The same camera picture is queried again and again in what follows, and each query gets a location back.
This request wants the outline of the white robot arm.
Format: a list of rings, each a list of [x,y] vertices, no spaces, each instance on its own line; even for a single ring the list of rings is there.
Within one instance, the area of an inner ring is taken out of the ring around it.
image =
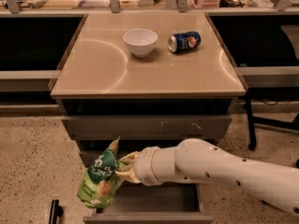
[[[116,175],[131,183],[221,182],[298,215],[298,169],[241,158],[201,139],[186,139],[175,147],[146,147],[122,157],[120,163]]]

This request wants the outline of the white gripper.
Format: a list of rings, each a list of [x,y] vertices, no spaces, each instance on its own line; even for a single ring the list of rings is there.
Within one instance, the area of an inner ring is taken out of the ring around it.
[[[142,151],[131,152],[122,158],[120,162],[124,164],[131,164],[120,168],[116,171],[116,175],[130,183],[139,184],[140,182],[145,186],[160,186],[162,182],[155,176],[152,168],[152,162],[155,152],[158,147],[146,147]]]

